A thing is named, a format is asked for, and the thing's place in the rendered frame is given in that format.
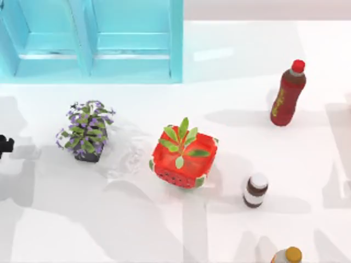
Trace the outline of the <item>red watermelon plant pot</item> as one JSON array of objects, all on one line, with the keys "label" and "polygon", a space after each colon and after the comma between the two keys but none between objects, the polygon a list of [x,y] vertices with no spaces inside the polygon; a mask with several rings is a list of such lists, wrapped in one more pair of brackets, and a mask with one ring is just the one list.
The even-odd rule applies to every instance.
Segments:
[{"label": "red watermelon plant pot", "polygon": [[168,125],[158,139],[149,168],[163,181],[184,189],[201,187],[217,153],[219,140],[189,129],[189,119]]}]

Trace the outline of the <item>purple flower plant pot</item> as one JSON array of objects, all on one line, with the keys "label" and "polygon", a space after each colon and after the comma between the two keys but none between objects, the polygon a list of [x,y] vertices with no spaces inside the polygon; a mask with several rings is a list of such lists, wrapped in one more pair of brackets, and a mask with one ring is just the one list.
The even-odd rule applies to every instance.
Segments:
[{"label": "purple flower plant pot", "polygon": [[70,125],[56,134],[56,145],[78,161],[98,163],[108,140],[107,126],[114,123],[115,114],[99,100],[75,102],[66,114]]}]

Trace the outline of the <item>brown jar with white lid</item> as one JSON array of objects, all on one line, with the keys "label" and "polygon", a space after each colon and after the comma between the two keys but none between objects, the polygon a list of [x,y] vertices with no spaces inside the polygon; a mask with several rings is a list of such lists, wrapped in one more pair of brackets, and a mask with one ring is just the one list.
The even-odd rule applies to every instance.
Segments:
[{"label": "brown jar with white lid", "polygon": [[251,175],[246,183],[242,197],[249,208],[258,208],[264,201],[268,190],[268,179],[262,173]]}]

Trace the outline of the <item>light blue rack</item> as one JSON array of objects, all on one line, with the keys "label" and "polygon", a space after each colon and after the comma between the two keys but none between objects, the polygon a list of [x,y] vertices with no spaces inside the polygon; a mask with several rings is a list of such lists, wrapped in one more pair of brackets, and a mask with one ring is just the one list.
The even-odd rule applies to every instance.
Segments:
[{"label": "light blue rack", "polygon": [[184,0],[0,0],[0,83],[180,83]]}]

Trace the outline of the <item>red bottle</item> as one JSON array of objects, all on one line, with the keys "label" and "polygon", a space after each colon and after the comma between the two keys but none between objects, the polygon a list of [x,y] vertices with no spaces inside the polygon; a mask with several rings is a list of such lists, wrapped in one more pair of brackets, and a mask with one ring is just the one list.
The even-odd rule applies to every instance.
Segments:
[{"label": "red bottle", "polygon": [[270,120],[276,126],[287,126],[293,118],[298,98],[307,82],[304,69],[305,62],[297,59],[281,76],[280,88],[270,112]]}]

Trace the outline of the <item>bottle with yellow cap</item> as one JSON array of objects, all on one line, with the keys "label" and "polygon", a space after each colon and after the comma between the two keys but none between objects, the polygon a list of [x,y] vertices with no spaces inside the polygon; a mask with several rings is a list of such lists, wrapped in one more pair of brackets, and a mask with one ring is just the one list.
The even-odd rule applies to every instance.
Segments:
[{"label": "bottle with yellow cap", "polygon": [[302,252],[296,247],[279,250],[270,263],[301,263]]}]

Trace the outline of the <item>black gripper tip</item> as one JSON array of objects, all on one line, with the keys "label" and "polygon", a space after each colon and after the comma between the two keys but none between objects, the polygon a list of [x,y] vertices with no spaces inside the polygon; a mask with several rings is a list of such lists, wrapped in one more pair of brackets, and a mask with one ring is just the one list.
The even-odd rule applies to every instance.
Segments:
[{"label": "black gripper tip", "polygon": [[3,134],[0,134],[0,159],[3,153],[11,153],[14,149],[15,141],[12,138],[7,139]]}]

